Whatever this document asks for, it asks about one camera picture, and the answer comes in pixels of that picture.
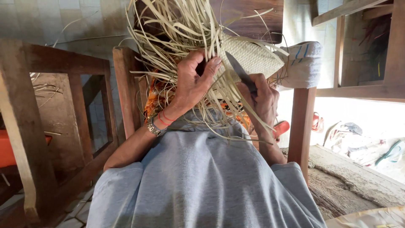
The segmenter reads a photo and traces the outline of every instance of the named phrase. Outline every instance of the fingernail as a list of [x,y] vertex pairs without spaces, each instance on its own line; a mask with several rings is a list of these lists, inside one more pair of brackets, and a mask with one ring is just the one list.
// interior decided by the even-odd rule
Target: fingernail
[[222,59],[221,58],[216,58],[216,59],[214,59],[214,64],[215,65],[219,65],[220,63],[222,62]]

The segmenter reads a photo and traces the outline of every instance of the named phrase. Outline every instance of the hand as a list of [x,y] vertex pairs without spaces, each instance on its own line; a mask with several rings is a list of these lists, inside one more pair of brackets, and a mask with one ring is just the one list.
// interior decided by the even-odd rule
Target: hand
[[212,78],[221,66],[221,58],[214,57],[206,65],[204,73],[198,75],[197,65],[204,60],[204,49],[190,52],[177,64],[177,89],[172,102],[164,113],[177,119],[192,109],[211,87]]
[[[253,98],[250,95],[248,87],[242,83],[237,82],[237,87],[250,107],[255,111],[257,116],[262,119],[263,122],[270,126],[273,126],[274,120],[277,116],[277,103],[280,94],[277,90],[271,88],[266,81],[263,74],[251,74],[249,75],[257,87],[257,97]],[[268,135],[264,127],[259,121],[245,108],[247,115],[250,117],[253,125],[255,126],[256,133],[260,137],[261,135]]]

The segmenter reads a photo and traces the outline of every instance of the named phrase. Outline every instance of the red string bracelet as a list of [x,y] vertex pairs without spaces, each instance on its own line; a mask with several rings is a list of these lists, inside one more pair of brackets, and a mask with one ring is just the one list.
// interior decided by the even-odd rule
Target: red string bracelet
[[165,114],[164,114],[164,110],[162,111],[162,114],[163,114],[163,117],[164,117],[165,119],[167,119],[168,121],[176,121],[176,120],[171,120],[171,119],[167,118],[167,117],[165,116]]
[[159,120],[163,125],[165,125],[165,126],[170,126],[170,124],[167,124],[167,123],[163,122],[163,121],[160,119],[159,114],[160,114],[160,112],[158,113],[158,120]]

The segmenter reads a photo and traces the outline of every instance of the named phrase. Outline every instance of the knife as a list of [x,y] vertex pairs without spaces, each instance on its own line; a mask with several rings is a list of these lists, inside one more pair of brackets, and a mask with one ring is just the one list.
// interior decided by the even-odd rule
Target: knife
[[245,72],[241,64],[231,55],[229,52],[225,51],[226,57],[228,58],[232,68],[235,70],[236,74],[239,76],[241,81],[247,86],[250,91],[250,94],[253,98],[257,97],[257,87],[252,81],[250,76]]

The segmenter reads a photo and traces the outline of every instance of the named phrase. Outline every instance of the gray shirt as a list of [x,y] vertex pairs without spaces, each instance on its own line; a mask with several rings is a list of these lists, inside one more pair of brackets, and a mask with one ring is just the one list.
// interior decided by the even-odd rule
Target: gray shirt
[[[296,163],[269,167],[252,143],[186,125],[100,177],[87,228],[326,227]],[[239,124],[216,131],[248,137]]]

